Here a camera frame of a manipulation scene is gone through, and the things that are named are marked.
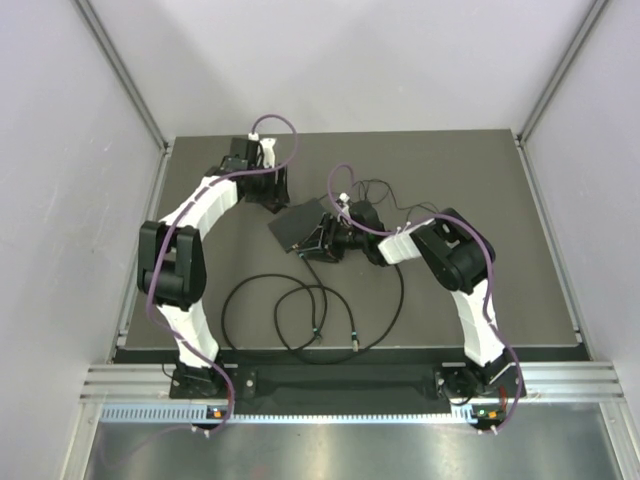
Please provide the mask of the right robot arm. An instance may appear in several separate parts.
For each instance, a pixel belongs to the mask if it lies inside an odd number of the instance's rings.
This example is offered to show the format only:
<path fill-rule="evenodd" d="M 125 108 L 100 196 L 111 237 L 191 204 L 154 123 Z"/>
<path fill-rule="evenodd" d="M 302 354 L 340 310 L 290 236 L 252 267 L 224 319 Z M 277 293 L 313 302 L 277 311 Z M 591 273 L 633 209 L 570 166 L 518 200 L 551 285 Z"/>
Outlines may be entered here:
<path fill-rule="evenodd" d="M 387 231 L 369 201 L 338 203 L 332 214 L 316 198 L 295 212 L 300 229 L 290 249 L 308 260 L 338 263 L 346 252 L 361 251 L 378 267 L 423 260 L 453 297 L 463 331 L 466 364 L 442 380 L 450 393 L 468 398 L 498 389 L 509 368 L 509 348 L 498 333 L 493 307 L 495 250 L 455 209 L 410 221 Z"/>

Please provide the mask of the dark grey network switch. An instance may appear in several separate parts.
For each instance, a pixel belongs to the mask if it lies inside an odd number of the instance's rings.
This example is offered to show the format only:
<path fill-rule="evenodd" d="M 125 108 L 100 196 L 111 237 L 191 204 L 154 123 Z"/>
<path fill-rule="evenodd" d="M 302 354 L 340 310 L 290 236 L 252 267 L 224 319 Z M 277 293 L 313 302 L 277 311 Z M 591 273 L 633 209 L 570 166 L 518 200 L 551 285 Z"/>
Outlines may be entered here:
<path fill-rule="evenodd" d="M 316 230 L 325 213 L 321 201 L 312 198 L 296 207 L 286 208 L 268 224 L 268 228 L 281 248 L 289 253 Z"/>

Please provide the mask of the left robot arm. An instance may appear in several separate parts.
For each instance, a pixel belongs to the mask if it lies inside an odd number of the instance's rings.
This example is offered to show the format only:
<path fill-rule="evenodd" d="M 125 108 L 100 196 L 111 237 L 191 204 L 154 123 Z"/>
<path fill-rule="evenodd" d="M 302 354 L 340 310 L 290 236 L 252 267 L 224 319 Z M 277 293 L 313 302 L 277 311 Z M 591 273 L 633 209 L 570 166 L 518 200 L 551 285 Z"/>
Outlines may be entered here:
<path fill-rule="evenodd" d="M 205 396 L 226 387 L 225 370 L 214 363 L 214 339 L 202 297 L 207 285 L 203 240 L 241 200 L 276 213 L 289 203 L 287 168 L 276 161 L 274 138 L 256 133 L 234 137 L 221 163 L 206 171 L 174 211 L 139 230 L 137 287 L 146 295 L 149 318 L 178 345 L 174 381 Z"/>

